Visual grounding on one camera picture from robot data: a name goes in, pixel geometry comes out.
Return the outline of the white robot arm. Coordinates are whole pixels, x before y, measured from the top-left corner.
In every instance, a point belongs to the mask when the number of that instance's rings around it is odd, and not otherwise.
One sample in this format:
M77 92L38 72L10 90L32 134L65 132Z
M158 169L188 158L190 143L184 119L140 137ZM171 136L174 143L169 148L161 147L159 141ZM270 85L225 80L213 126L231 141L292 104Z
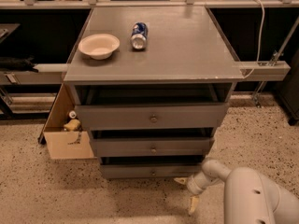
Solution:
M191 194L189 214L207 187L224 183L224 224L299 224L299 199L267 176L248 167L233 170L205 158L200 171L175 181Z

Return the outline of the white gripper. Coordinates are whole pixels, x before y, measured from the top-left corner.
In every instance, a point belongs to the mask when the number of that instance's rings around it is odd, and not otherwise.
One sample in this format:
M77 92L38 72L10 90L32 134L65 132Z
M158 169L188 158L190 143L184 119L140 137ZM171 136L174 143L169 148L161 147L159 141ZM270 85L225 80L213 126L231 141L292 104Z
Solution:
M190 197L188 214L192 215L199 203L199 194L203 193L208 186L211 186L214 179L206 175L204 172L187 177L175 177L174 181L181 185L186 185L188 191L193 194Z

